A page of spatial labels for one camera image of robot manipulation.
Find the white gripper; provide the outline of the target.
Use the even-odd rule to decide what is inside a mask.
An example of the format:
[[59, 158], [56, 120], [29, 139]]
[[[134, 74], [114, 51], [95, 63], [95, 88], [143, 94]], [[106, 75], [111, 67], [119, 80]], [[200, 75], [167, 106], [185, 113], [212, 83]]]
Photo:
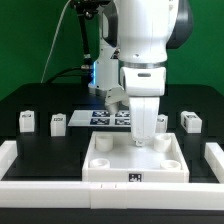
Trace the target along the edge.
[[160, 97], [165, 92], [166, 68], [122, 67], [120, 81], [129, 99], [131, 134], [137, 147], [149, 141], [156, 130]]

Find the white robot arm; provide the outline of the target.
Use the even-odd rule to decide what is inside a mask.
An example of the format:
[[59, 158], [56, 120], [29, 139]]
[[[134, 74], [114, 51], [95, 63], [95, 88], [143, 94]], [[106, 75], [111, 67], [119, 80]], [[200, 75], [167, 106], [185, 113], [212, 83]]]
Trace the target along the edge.
[[138, 146], [155, 135], [165, 92], [167, 51], [192, 33], [189, 0], [93, 0], [99, 15], [100, 55], [92, 93], [110, 95], [106, 107], [129, 102], [132, 139]]

